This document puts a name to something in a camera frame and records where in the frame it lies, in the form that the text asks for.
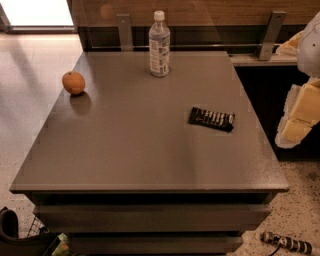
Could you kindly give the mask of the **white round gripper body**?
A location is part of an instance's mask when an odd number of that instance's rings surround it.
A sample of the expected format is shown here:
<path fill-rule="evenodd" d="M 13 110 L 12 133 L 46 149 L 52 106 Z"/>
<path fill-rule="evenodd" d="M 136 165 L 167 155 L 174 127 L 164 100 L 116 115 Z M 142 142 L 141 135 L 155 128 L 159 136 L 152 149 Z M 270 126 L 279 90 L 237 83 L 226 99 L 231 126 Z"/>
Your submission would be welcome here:
<path fill-rule="evenodd" d="M 320 77 L 320 12 L 304 28 L 298 44 L 298 69 L 310 77 Z"/>

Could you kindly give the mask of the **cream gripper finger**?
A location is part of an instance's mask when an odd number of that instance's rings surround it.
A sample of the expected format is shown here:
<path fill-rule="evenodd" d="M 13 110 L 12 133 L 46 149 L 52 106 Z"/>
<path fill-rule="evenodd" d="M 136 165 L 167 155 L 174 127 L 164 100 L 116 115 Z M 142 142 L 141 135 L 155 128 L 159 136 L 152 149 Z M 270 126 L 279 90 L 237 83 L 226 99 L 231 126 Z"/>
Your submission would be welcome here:
<path fill-rule="evenodd" d="M 275 143 L 291 149 L 299 145 L 320 122 L 320 80 L 309 79 L 302 86 L 293 84 L 287 94 Z"/>
<path fill-rule="evenodd" d="M 298 52 L 299 40 L 302 36 L 302 31 L 292 36 L 289 40 L 281 44 L 276 49 L 277 55 L 296 56 Z"/>

